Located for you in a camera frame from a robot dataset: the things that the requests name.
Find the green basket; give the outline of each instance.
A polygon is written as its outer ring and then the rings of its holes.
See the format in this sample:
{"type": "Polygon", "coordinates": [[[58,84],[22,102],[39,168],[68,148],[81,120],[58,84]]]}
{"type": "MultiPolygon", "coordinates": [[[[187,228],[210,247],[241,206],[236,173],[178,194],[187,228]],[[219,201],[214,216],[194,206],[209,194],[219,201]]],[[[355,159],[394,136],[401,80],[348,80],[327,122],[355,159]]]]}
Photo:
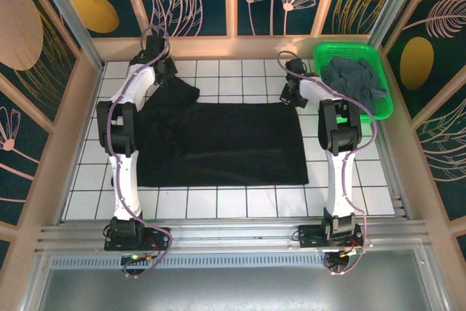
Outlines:
{"type": "MultiPolygon", "coordinates": [[[[314,50],[314,62],[317,74],[320,75],[322,67],[327,66],[330,63],[330,60],[335,56],[339,56],[341,58],[350,58],[354,61],[359,61],[359,59],[363,58],[371,64],[372,68],[379,76],[379,87],[385,88],[388,92],[386,98],[377,100],[374,103],[374,118],[377,120],[382,120],[390,117],[393,112],[393,101],[390,90],[388,88],[387,78],[385,77],[384,69],[382,68],[382,62],[380,61],[379,53],[373,47],[360,43],[319,44],[314,50]]],[[[346,121],[346,118],[338,118],[338,123],[346,121]]],[[[371,118],[367,114],[361,114],[361,123],[368,124],[370,122],[371,118]]]]}

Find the purple cable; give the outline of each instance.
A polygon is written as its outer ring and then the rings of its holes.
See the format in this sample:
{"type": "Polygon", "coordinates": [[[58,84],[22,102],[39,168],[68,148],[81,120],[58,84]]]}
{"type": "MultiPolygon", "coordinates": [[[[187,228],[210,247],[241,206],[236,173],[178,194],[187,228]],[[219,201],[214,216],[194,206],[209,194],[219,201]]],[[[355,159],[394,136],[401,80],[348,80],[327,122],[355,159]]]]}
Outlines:
{"type": "MultiPolygon", "coordinates": [[[[289,69],[287,69],[281,62],[280,62],[280,56],[282,54],[289,54],[289,55],[292,55],[294,56],[295,58],[299,58],[299,56],[297,54],[295,54],[294,52],[292,51],[288,51],[288,50],[282,50],[278,53],[278,56],[277,56],[277,61],[278,61],[278,65],[285,71],[287,72],[288,74],[291,74],[292,76],[296,76],[300,79],[304,79],[304,80],[308,80],[312,83],[315,83],[317,84],[319,87],[323,88],[326,92],[328,92],[330,95],[332,95],[333,97],[335,98],[341,98],[342,100],[346,100],[350,103],[354,103],[357,107],[359,107],[360,109],[362,109],[368,116],[369,118],[371,118],[371,122],[372,124],[374,125],[374,134],[372,135],[372,139],[364,146],[361,146],[361,147],[357,147],[356,149],[353,149],[350,153],[348,153],[345,158],[343,159],[343,167],[341,168],[341,183],[343,185],[343,196],[345,198],[345,200],[348,202],[348,204],[355,210],[357,210],[358,212],[362,213],[363,214],[363,220],[364,220],[364,238],[363,238],[363,247],[364,245],[366,244],[366,238],[367,238],[367,217],[366,217],[366,212],[358,207],[356,207],[352,202],[351,200],[348,198],[348,194],[347,194],[347,189],[346,189],[346,181],[345,181],[345,169],[346,169],[346,166],[347,166],[347,161],[348,159],[353,155],[355,154],[357,151],[360,151],[362,149],[365,149],[366,147],[369,147],[372,143],[375,142],[376,140],[376,137],[377,137],[377,132],[378,132],[378,129],[377,129],[377,124],[376,124],[376,120],[374,119],[374,116],[372,115],[372,113],[359,101],[356,101],[352,98],[348,98],[347,96],[345,95],[342,95],[340,93],[338,93],[337,91],[333,90],[332,88],[330,88],[328,85],[326,85],[324,82],[318,80],[318,79],[314,79],[310,76],[302,76],[301,74],[297,74],[297,73],[294,73],[292,71],[290,71],[289,69]]],[[[360,260],[360,257],[361,255],[359,255],[359,258],[358,260],[351,266],[349,267],[348,269],[346,269],[345,271],[342,271],[342,272],[332,272],[327,266],[325,266],[328,270],[331,271],[331,273],[333,275],[343,275],[344,273],[347,273],[349,271],[351,271],[355,266],[356,264],[359,262],[360,260]]]]}
{"type": "Polygon", "coordinates": [[[115,153],[114,151],[114,148],[111,144],[111,116],[113,115],[114,113],[114,109],[115,107],[117,106],[118,102],[120,102],[124,97],[125,97],[125,93],[126,93],[126,90],[127,88],[130,86],[130,84],[133,82],[134,78],[137,77],[137,75],[142,72],[142,70],[146,69],[147,67],[149,67],[150,65],[156,63],[158,60],[160,60],[160,58],[165,55],[166,53],[168,53],[169,49],[170,49],[170,45],[168,43],[168,32],[163,28],[163,27],[160,27],[158,25],[151,25],[150,27],[146,28],[146,30],[144,30],[144,32],[142,33],[141,35],[141,48],[143,49],[143,40],[144,40],[144,35],[147,33],[147,31],[150,31],[151,29],[154,29],[154,30],[161,30],[164,32],[164,35],[165,35],[165,47],[163,49],[163,51],[158,54],[158,56],[156,56],[153,60],[150,60],[148,63],[144,64],[143,66],[141,66],[140,68],[138,68],[134,73],[133,75],[131,75],[131,77],[127,80],[127,83],[124,85],[123,89],[122,89],[122,92],[121,94],[119,95],[118,98],[116,98],[116,100],[111,104],[110,106],[110,109],[108,111],[108,118],[107,118],[107,144],[108,144],[108,152],[110,153],[110,155],[112,157],[115,157],[116,158],[116,193],[118,194],[118,197],[119,197],[119,200],[120,202],[122,203],[123,205],[123,208],[125,208],[125,210],[136,220],[136,221],[139,221],[141,222],[144,226],[149,226],[153,229],[155,229],[156,231],[159,231],[161,233],[164,233],[165,235],[168,236],[168,245],[167,245],[167,249],[162,253],[162,255],[160,257],[157,257],[157,259],[154,261],[154,263],[152,264],[152,266],[148,269],[145,269],[142,273],[140,273],[139,275],[134,275],[134,278],[135,279],[138,279],[139,277],[144,277],[145,275],[148,275],[149,273],[151,273],[152,271],[154,271],[154,268],[161,262],[161,260],[163,260],[163,258],[165,257],[165,255],[168,253],[168,251],[170,250],[170,247],[172,245],[172,241],[173,241],[173,237],[170,233],[170,231],[167,231],[166,229],[163,229],[161,227],[158,227],[154,224],[151,224],[147,221],[144,221],[143,219],[140,219],[137,215],[134,214],[134,212],[126,205],[125,203],[125,198],[123,197],[123,194],[122,194],[122,189],[120,188],[120,185],[119,185],[119,175],[120,175],[120,170],[121,170],[121,161],[120,161],[120,158],[118,157],[118,155],[115,153]]]}

